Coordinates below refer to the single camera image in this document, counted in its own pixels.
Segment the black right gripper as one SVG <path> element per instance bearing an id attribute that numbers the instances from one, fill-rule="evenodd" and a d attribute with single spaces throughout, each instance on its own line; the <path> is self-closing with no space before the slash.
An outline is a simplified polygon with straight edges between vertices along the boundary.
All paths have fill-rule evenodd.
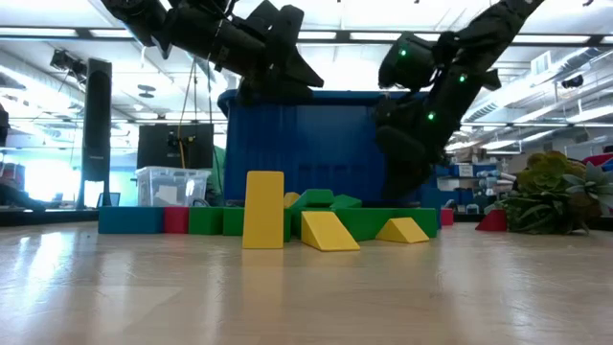
<path id="1" fill-rule="evenodd" d="M 399 98 L 383 97 L 377 104 L 377 130 L 386 129 L 401 141 L 439 149 L 448 140 L 448 121 L 444 111 L 431 104 L 424 94 L 405 94 Z M 406 162 L 388 162 L 384 198 L 398 199 L 415 192 L 432 174 L 431 157 L 425 155 L 411 170 Z"/>

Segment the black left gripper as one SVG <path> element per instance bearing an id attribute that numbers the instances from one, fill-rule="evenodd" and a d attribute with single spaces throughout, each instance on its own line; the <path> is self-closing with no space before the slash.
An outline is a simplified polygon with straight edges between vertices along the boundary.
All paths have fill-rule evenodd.
<path id="1" fill-rule="evenodd" d="M 296 47 L 283 48 L 280 55 L 268 56 L 262 37 L 249 25 L 223 23 L 217 30 L 217 70 L 245 77 L 238 88 L 243 104 L 308 99 L 309 86 L 324 86 Z"/>

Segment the large blue plastic bin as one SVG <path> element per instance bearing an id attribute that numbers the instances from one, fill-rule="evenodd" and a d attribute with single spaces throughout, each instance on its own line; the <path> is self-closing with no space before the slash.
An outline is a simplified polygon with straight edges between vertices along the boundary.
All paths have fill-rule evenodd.
<path id="1" fill-rule="evenodd" d="M 223 195 L 242 201 L 250 171 L 284 173 L 284 188 L 302 193 L 327 189 L 370 207 L 390 207 L 381 196 L 385 158 L 375 145 L 375 91 L 316 91 L 285 103 L 238 101 L 222 93 L 217 105 L 227 117 Z"/>

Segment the potted succulent plant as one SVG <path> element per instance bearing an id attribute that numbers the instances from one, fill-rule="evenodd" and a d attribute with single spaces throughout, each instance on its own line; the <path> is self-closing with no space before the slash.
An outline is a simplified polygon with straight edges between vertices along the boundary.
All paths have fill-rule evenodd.
<path id="1" fill-rule="evenodd" d="M 559 151 L 535 153 L 516 174 L 511 192 L 488 210 L 502 211 L 511 233 L 588 233 L 589 222 L 613 211 L 613 171 Z"/>

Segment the black monitor screen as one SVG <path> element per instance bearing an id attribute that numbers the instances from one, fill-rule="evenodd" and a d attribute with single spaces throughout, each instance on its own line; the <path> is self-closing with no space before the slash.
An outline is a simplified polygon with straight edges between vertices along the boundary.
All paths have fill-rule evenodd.
<path id="1" fill-rule="evenodd" d="M 210 169 L 213 133 L 208 124 L 140 126 L 137 168 Z"/>

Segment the ceiling air vent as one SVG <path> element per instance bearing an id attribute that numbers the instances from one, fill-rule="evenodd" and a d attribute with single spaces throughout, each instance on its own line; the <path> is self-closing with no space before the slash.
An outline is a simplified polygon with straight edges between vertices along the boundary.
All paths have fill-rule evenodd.
<path id="1" fill-rule="evenodd" d="M 531 61 L 531 74 L 533 76 L 547 72 L 552 65 L 552 56 L 550 51 L 535 57 Z"/>

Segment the red bag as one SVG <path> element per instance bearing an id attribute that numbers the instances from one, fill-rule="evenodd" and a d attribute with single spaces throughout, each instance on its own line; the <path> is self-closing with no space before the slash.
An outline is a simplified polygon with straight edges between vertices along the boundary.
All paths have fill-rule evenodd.
<path id="1" fill-rule="evenodd" d="M 587 166 L 588 164 L 592 164 L 595 167 L 602 166 L 606 164 L 608 161 L 613 159 L 613 153 L 603 153 L 599 155 L 593 155 L 586 157 L 582 160 L 582 163 Z"/>

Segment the blue block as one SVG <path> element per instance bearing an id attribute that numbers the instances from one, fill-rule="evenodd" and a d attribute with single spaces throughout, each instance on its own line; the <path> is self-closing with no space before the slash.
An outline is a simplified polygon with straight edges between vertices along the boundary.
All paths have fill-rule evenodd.
<path id="1" fill-rule="evenodd" d="M 102 207 L 98 232 L 112 235 L 161 234 L 164 210 L 160 207 Z"/>

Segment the black track light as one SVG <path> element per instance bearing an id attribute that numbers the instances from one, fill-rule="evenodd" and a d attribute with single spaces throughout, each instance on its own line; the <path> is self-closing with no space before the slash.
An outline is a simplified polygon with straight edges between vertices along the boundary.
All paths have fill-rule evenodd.
<path id="1" fill-rule="evenodd" d="M 54 50 L 50 66 L 66 72 L 77 81 L 87 78 L 87 64 L 78 58 L 72 57 L 66 50 Z"/>

